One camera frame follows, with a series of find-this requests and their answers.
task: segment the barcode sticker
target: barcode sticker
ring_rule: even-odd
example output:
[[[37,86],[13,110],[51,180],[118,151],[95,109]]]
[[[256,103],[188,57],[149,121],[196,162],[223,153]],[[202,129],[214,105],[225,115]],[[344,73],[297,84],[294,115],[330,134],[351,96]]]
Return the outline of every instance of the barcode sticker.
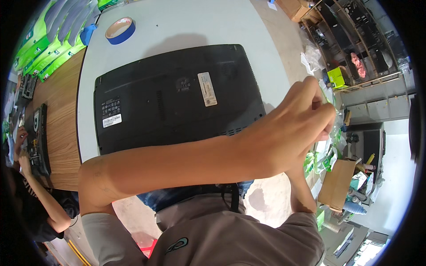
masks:
[[[199,73],[198,81],[200,82],[201,93],[203,94],[204,105],[206,107],[216,105],[217,99],[214,94],[212,80],[208,72]]]
[[[114,115],[114,116],[111,116],[109,118],[102,120],[102,124],[103,124],[104,128],[118,124],[118,123],[121,123],[121,114]]]

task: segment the blue painter's tape roll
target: blue painter's tape roll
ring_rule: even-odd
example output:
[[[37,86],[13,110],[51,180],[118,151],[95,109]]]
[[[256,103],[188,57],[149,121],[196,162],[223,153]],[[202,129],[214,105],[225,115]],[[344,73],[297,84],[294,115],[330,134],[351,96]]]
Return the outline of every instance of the blue painter's tape roll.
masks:
[[[123,17],[106,30],[105,37],[110,44],[119,44],[129,39],[135,32],[136,26],[130,17]]]

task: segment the laptop label sticker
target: laptop label sticker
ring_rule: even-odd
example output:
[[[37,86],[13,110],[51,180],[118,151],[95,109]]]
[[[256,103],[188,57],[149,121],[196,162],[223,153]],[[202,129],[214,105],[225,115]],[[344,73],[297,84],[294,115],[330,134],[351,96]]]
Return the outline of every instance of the laptop label sticker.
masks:
[[[121,123],[121,114],[111,116],[110,118],[102,120],[104,128]]]
[[[208,72],[199,73],[198,81],[200,82],[201,93],[203,94],[204,105],[206,107],[216,105],[217,99],[214,94],[212,80]]]
[[[115,96],[101,104],[102,125],[104,128],[121,123],[121,103],[120,97]]]

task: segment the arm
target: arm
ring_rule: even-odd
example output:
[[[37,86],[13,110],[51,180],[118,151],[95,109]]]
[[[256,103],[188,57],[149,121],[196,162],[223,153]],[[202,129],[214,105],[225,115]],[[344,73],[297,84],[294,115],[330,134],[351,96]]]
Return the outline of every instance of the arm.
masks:
[[[28,153],[21,151],[19,162],[22,166],[22,172],[31,186],[34,193],[37,195],[43,207],[46,209],[49,217],[47,223],[58,233],[65,231],[71,223],[71,218],[64,211],[62,206],[50,195],[45,188],[37,182],[31,173]]]
[[[306,183],[303,167],[291,169],[286,174],[291,184],[290,205],[292,212],[316,213],[317,203]]]
[[[318,106],[320,102],[318,82],[308,77],[295,83],[270,114],[232,137],[92,158],[78,172],[80,212],[114,214],[111,202],[155,189],[235,183],[282,173],[313,142],[328,138],[335,110],[330,104]]]
[[[13,147],[13,168],[19,172],[20,164],[19,164],[19,154],[21,153],[21,146],[24,143],[26,137],[28,136],[27,131],[23,126],[18,128],[16,133],[16,142]]]

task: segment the hand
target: hand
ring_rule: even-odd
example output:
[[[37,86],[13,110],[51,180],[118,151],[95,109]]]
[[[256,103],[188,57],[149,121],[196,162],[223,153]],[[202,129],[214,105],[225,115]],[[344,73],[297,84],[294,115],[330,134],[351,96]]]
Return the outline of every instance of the hand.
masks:
[[[240,154],[273,176],[303,162],[313,143],[328,139],[335,116],[333,105],[322,104],[318,81],[309,76],[294,83],[276,109],[233,138]]]
[[[19,164],[21,165],[22,172],[27,175],[31,174],[31,165],[29,162],[29,154],[25,150],[22,150],[19,154]]]
[[[28,133],[25,130],[25,128],[23,126],[19,127],[18,131],[16,133],[15,146],[13,147],[13,160],[14,161],[18,161],[19,154],[21,152],[21,146],[24,143],[27,136],[28,136]]]

